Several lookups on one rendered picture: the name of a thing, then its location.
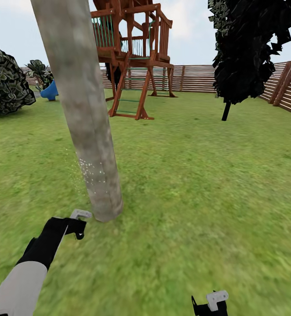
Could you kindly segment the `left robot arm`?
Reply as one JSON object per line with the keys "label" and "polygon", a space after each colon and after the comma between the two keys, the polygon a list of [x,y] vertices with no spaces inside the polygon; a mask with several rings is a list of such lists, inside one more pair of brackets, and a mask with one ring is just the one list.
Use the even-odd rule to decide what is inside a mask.
{"label": "left robot arm", "polygon": [[24,255],[0,285],[0,316],[33,316],[47,270],[70,233],[84,233],[87,224],[79,217],[92,218],[92,212],[75,208],[70,216],[53,216],[38,238],[28,243]]}

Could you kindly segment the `pesticide atomizer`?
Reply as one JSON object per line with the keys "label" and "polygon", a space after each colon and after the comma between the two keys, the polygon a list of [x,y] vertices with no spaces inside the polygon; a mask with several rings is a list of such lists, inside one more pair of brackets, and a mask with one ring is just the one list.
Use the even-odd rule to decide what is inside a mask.
{"label": "pesticide atomizer", "polygon": [[76,239],[81,240],[84,237],[83,233],[75,233],[76,234]]}

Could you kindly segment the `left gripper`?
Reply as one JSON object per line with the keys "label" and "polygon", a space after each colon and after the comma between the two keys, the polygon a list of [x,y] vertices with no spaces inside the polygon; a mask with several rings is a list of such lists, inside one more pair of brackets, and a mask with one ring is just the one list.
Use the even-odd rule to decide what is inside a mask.
{"label": "left gripper", "polygon": [[84,228],[85,228],[87,222],[81,221],[81,220],[75,220],[75,219],[71,219],[71,218],[70,218],[70,220],[73,223],[73,227],[68,234],[70,234],[70,233],[84,233]]}

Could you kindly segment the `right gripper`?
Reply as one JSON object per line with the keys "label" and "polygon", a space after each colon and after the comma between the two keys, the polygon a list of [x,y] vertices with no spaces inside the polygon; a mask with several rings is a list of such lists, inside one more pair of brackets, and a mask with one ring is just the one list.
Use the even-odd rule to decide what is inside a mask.
{"label": "right gripper", "polygon": [[193,301],[193,309],[196,316],[228,316],[226,303],[223,301],[217,302],[218,310],[214,312],[212,312],[209,309],[207,304],[197,305],[193,296],[192,296],[192,301]]}

